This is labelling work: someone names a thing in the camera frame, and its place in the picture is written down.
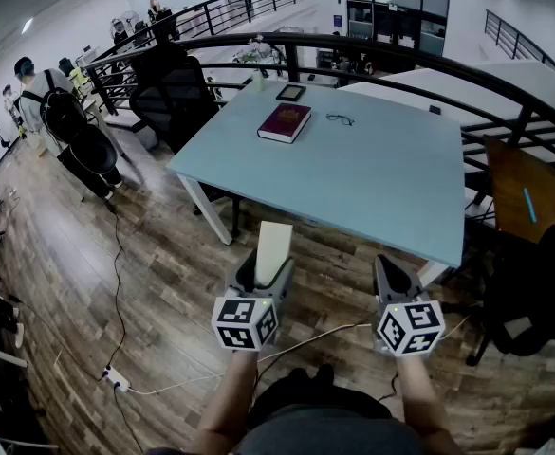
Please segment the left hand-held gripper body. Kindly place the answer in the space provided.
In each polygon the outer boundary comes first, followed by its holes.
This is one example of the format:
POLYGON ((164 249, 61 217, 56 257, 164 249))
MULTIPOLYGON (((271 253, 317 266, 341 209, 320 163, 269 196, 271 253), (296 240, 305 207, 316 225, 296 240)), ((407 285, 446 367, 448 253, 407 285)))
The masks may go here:
POLYGON ((274 339, 280 310, 291 285, 272 288, 270 283, 242 289, 236 282, 235 272, 247 256, 227 271, 225 292, 214 302, 212 328, 223 348, 259 352, 274 339))

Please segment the cream rectangular block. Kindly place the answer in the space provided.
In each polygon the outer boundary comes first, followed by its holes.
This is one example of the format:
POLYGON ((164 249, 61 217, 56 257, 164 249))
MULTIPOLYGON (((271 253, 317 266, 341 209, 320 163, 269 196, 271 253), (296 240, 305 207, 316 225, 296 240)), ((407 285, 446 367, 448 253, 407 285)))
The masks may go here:
POLYGON ((289 257, 292 225, 263 221, 260 226, 254 280, 268 286, 289 257))

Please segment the person's left forearm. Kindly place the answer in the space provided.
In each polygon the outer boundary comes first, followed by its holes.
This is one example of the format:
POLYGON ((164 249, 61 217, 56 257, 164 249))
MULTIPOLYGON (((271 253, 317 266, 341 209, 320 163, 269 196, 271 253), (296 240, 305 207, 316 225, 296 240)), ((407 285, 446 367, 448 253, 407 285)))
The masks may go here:
POLYGON ((187 451, 194 455, 229 455, 246 433, 254 392, 258 353, 236 351, 201 413, 187 451))

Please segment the white table leg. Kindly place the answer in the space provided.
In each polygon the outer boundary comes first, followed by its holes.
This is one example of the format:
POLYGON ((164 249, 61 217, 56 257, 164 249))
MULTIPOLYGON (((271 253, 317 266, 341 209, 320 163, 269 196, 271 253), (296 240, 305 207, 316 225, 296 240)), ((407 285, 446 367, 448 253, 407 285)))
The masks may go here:
POLYGON ((178 178, 220 241, 229 246, 232 242, 232 236, 216 213, 207 194, 202 190, 200 183, 182 174, 179 174, 178 178))
POLYGON ((429 261, 423 265, 417 272, 419 281, 423 287, 427 287, 443 274, 449 267, 434 261, 429 261))

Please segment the person's dark clothed body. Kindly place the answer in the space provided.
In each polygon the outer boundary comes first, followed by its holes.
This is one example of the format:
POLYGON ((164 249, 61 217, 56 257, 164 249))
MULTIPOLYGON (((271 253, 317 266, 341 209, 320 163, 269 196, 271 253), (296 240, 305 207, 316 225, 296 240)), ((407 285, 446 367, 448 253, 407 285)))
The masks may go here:
MULTIPOLYGON (((194 455, 188 446, 144 455, 194 455)), ((404 418, 364 392, 336 386, 332 366, 323 364, 315 376, 296 368, 252 397, 246 433, 229 455, 426 454, 404 418)))

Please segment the white power strip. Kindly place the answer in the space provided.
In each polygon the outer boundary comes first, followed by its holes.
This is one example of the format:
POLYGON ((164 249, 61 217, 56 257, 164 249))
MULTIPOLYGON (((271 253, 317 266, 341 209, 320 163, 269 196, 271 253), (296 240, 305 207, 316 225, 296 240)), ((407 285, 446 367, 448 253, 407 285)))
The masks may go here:
POLYGON ((130 381, 110 364, 104 367, 102 378, 110 382, 114 388, 121 392, 128 392, 130 390, 130 381))

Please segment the light blue pen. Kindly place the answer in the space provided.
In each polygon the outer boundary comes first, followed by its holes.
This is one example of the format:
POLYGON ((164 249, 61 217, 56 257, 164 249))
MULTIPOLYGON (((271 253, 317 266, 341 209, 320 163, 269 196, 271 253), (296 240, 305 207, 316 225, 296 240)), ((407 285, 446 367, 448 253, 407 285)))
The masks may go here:
POLYGON ((529 190, 527 188, 523 188, 523 194, 527 204, 527 210, 529 214, 529 218, 532 224, 538 224, 538 219, 536 215, 536 211, 532 202, 532 199, 529 194, 529 190))

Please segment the dark red hardcover book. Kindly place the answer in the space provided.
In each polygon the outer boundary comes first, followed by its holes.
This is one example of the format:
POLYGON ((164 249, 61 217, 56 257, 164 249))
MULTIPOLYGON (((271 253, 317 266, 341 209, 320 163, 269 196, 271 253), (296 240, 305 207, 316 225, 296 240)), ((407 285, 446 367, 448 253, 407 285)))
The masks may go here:
POLYGON ((311 117, 308 106, 281 103, 257 130, 260 138, 291 144, 311 117))

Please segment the black mesh office chair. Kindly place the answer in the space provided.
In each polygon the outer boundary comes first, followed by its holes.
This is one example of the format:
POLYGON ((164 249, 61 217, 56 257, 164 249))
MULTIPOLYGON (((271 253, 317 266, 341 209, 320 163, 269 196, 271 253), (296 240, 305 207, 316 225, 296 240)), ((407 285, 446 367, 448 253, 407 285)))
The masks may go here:
POLYGON ((176 43, 147 49, 131 61, 137 80, 129 106, 173 153, 219 111, 200 66, 176 43))

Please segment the white vase with flowers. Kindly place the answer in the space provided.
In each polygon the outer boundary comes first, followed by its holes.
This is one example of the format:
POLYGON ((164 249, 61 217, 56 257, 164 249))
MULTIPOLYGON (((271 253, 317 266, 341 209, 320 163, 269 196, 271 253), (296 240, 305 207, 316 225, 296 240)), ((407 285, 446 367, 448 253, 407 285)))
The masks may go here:
POLYGON ((243 48, 237 50, 232 61, 236 64, 255 64, 251 78, 258 91, 265 88, 266 80, 269 78, 269 70, 262 67, 262 64, 285 65, 287 63, 283 51, 267 43, 262 34, 257 34, 243 48))

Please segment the curved black metal railing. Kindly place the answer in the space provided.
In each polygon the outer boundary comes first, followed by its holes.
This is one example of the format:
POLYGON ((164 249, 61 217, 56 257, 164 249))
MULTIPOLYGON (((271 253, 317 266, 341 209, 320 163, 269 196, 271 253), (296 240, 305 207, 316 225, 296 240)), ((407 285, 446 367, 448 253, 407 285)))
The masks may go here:
MULTIPOLYGON (((466 65, 395 45, 322 34, 257 33, 279 47, 285 65, 262 64, 284 79, 344 79, 352 90, 398 101, 456 120, 460 125, 465 184, 495 210, 485 148, 488 137, 521 149, 555 168, 555 71, 535 60, 466 65)), ((207 70, 227 69, 220 88, 241 90, 255 64, 232 57, 256 33, 235 33, 179 43, 186 51, 219 48, 225 56, 203 58, 207 70)))

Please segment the dark glass double door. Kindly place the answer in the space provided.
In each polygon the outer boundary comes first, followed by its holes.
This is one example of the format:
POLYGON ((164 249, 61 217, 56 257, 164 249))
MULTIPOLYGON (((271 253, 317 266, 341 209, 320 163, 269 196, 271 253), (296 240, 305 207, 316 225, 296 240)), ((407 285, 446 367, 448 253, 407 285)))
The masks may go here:
POLYGON ((347 0, 348 35, 443 54, 450 0, 347 0))

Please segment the black picture frame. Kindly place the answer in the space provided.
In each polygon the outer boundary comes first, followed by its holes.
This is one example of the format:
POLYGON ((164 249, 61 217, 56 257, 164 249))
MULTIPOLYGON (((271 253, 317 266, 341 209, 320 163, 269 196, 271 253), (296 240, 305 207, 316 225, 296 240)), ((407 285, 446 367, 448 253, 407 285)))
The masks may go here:
POLYGON ((278 93, 276 99, 286 102, 297 102, 305 91, 305 86, 289 83, 278 93))

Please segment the short black wall railing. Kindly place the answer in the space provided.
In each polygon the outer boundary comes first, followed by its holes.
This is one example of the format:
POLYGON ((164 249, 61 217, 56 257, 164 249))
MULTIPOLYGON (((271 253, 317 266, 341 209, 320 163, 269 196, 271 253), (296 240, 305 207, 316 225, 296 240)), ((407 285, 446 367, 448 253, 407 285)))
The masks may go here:
POLYGON ((489 9, 486 10, 484 31, 511 60, 535 60, 555 71, 555 61, 546 52, 489 9))

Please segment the standing pedestal fan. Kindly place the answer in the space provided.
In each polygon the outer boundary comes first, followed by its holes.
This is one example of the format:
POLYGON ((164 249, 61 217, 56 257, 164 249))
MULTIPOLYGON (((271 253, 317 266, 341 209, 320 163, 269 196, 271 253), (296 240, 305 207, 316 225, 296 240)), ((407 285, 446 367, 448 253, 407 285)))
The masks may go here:
POLYGON ((133 36, 137 32, 137 25, 140 19, 136 12, 128 10, 119 17, 119 20, 122 22, 122 26, 129 36, 133 36))

